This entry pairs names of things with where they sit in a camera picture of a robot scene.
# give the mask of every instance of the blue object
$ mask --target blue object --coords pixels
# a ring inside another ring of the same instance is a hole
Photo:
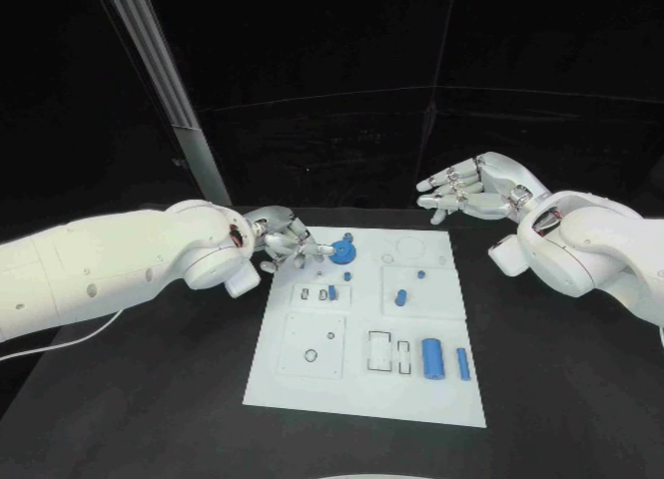
[[[398,306],[404,306],[406,304],[406,299],[408,299],[408,293],[405,289],[399,290],[399,293],[396,294],[396,300],[393,301]]]
[[[471,371],[468,370],[468,357],[466,355],[466,349],[463,347],[457,349],[457,357],[458,357],[458,369],[461,370],[461,380],[470,381]]]
[[[356,246],[344,239],[333,243],[334,254],[330,260],[334,264],[349,264],[356,259]]]
[[[443,343],[434,337],[422,341],[422,371],[428,379],[444,379]]]

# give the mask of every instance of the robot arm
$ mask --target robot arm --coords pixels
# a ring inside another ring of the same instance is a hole
[[[89,218],[3,244],[0,341],[150,301],[179,278],[193,289],[225,283],[239,297],[261,283],[258,249],[277,264],[294,255],[300,267],[308,254],[333,254],[290,209],[242,216],[204,201]]]
[[[516,235],[490,249],[510,276],[533,269],[559,292],[607,291],[630,311],[664,327],[664,220],[644,220],[591,194],[552,194],[510,158],[486,153],[418,184],[418,199],[437,209],[432,222],[463,210],[483,219],[510,218]]]

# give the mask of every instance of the white board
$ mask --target white board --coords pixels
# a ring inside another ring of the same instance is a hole
[[[356,260],[342,265],[310,258],[305,269],[288,262],[277,273],[245,404],[486,427],[448,233],[311,232],[327,244],[352,233]],[[330,285],[337,300],[321,299]],[[405,306],[395,302],[399,289]],[[443,344],[443,380],[424,376],[421,342],[431,337]],[[461,347],[470,380],[460,373]]]

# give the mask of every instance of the black table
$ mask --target black table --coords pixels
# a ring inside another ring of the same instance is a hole
[[[431,229],[424,211],[301,209],[310,225]],[[509,278],[510,221],[454,215],[487,429],[245,406],[271,279],[233,300],[176,282],[91,341],[44,355],[0,421],[0,478],[664,479],[657,327],[610,295]],[[79,337],[106,319],[69,326]]]

